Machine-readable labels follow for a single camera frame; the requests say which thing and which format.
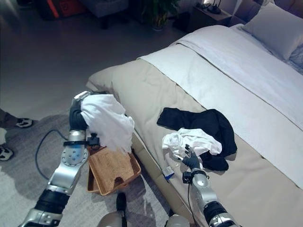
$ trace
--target robotic arm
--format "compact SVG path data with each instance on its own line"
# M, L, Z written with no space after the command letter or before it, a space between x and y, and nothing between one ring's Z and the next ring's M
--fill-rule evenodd
M183 183L192 183L192 194L209 227L240 227L218 201L217 195L210 186L208 176L200 169L195 152L188 145L186 149L190 157L185 157L182 162L191 169L191 172L184 172L182 180Z
M27 214L19 227L55 227L62 218L62 212L79 180L81 168L87 162L89 153L86 145L99 145L95 135L86 141L86 128L81 116L80 103L89 92L74 97L70 110L70 134L64 142L61 162L47 183L34 208Z

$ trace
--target gray rug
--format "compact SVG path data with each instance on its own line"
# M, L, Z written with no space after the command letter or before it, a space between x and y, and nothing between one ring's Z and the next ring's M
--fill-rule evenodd
M0 225L17 227L47 184L37 172L34 153L41 138L57 128L68 135L68 116L55 115L42 119L29 129L20 129L7 138L7 145L15 156L0 162ZM52 132L44 141L38 156L42 172L48 177L59 165L63 139ZM157 186L142 168L137 177L122 191L127 198L127 217L134 227L163 227L168 219L169 205ZM61 227L95 227L101 218L116 209L117 193L100 196L86 192L88 165L83 167L81 178L67 204Z

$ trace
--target beige bedspread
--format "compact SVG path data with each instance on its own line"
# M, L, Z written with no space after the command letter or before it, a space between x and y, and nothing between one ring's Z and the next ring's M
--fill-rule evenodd
M164 107L191 112L205 109L143 60L98 72L89 78L87 86L115 95L135 121L136 131L159 166L173 167L175 175L170 183L187 202L187 186L181 182L186 167L163 153L162 138L172 131L156 122ZM234 161L228 161L229 170L222 175L209 173L212 188L224 207L244 227L302 226L303 190L237 135L235 140L238 152Z

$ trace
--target white duvet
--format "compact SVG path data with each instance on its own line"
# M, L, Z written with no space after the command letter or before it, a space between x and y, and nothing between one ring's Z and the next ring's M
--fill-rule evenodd
M199 29L142 59L206 109L221 111L240 137L303 188L301 74L223 26Z

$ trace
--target potted plant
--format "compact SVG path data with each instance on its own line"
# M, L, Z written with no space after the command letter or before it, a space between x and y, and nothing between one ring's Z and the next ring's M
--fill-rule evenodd
M161 31L167 21L167 15L178 14L179 0L143 0L143 18L156 31Z

